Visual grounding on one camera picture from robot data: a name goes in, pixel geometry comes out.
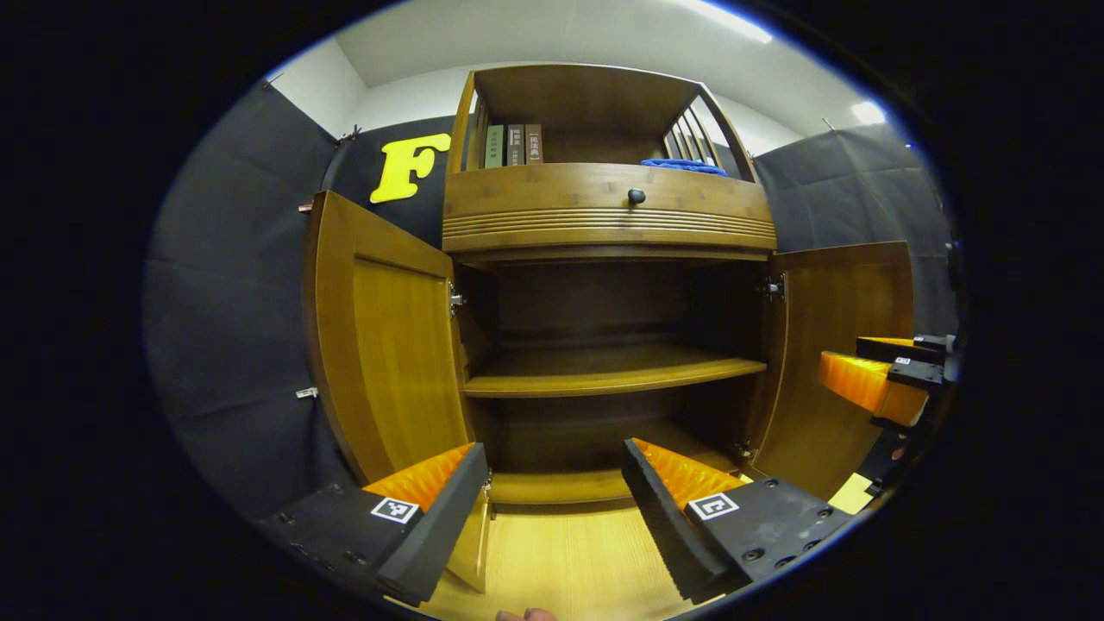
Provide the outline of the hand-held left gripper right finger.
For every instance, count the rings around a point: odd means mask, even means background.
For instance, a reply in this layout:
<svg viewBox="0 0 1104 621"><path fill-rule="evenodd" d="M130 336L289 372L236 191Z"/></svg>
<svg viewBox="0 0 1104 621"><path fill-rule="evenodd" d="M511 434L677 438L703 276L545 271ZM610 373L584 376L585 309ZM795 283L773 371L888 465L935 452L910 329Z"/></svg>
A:
<svg viewBox="0 0 1104 621"><path fill-rule="evenodd" d="M643 439L626 439L620 472L678 593L694 604L768 580L852 514L778 477L744 482Z"/></svg>

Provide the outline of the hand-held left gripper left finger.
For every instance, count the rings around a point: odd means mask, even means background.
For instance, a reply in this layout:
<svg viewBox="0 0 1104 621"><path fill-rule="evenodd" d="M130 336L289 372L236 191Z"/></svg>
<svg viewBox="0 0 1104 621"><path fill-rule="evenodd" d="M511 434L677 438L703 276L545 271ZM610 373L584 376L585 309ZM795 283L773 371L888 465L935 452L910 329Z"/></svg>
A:
<svg viewBox="0 0 1104 621"><path fill-rule="evenodd" d="M429 600L488 478L480 442L363 487L332 484L259 522L265 538L359 596Z"/></svg>

